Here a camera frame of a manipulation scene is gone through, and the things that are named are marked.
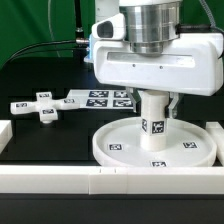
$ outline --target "black cable line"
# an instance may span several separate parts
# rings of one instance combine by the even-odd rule
[[[28,55],[28,54],[35,54],[35,53],[44,53],[44,52],[55,52],[55,51],[74,51],[74,50],[78,50],[78,51],[81,51],[81,50],[86,50],[86,48],[59,48],[59,49],[49,49],[49,50],[38,50],[38,51],[29,51],[29,52],[23,52],[23,53],[20,53],[20,54],[16,54],[14,55],[13,57],[11,56],[5,63],[4,65],[2,66],[2,69],[10,62],[12,62],[14,59],[18,58],[18,57],[22,57],[22,56],[25,56],[25,55]]]

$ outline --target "metal cylinder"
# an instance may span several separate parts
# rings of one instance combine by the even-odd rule
[[[126,41],[136,53],[161,53],[163,42],[178,38],[180,2],[120,7],[126,19]]]

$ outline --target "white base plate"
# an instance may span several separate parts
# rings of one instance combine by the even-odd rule
[[[160,152],[140,147],[141,118],[107,124],[93,137],[93,154],[102,166],[192,167],[212,166],[217,145],[202,128],[168,119],[167,145]]]

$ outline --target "black cable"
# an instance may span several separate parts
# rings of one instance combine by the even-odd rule
[[[15,57],[17,57],[18,55],[22,54],[23,52],[26,52],[28,50],[34,49],[34,48],[38,48],[38,47],[45,47],[45,46],[52,46],[52,45],[64,45],[64,44],[76,44],[75,40],[62,40],[62,41],[51,41],[51,42],[45,42],[45,43],[38,43],[38,44],[33,44],[33,45],[29,45],[25,48],[22,48],[18,51],[16,51],[13,55],[11,55],[7,61],[4,63],[4,65],[2,66],[5,67],[6,64],[8,64],[11,59],[13,60]]]
[[[43,53],[43,52],[55,52],[55,51],[74,51],[74,50],[86,50],[86,48],[59,48],[59,49],[51,49],[51,50],[38,50],[38,51],[29,51],[29,52],[23,52],[20,54],[17,54],[13,57],[10,57],[2,66],[2,69],[10,62],[12,62],[14,59],[18,58],[18,57],[22,57],[24,55],[28,55],[28,54],[35,54],[35,53]]]
[[[37,47],[45,47],[45,46],[51,46],[51,45],[63,45],[63,44],[75,44],[75,43],[76,43],[75,40],[62,40],[62,41],[51,41],[51,42],[33,44],[33,45],[29,45],[29,46],[22,48],[21,50],[15,52],[11,57],[14,57],[17,54],[23,53],[25,51],[28,51],[30,49],[37,48]]]
[[[83,38],[84,32],[82,27],[81,4],[80,0],[74,0],[75,5],[75,22],[76,22],[76,38]]]

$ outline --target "white block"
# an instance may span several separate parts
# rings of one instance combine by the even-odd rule
[[[127,169],[98,167],[89,175],[89,194],[126,194]]]
[[[206,131],[217,144],[217,157],[224,166],[224,130],[218,122],[207,122]]]
[[[0,154],[12,138],[11,121],[0,121]]]
[[[130,168],[128,194],[224,194],[224,169]]]
[[[0,193],[88,194],[89,167],[0,166]]]

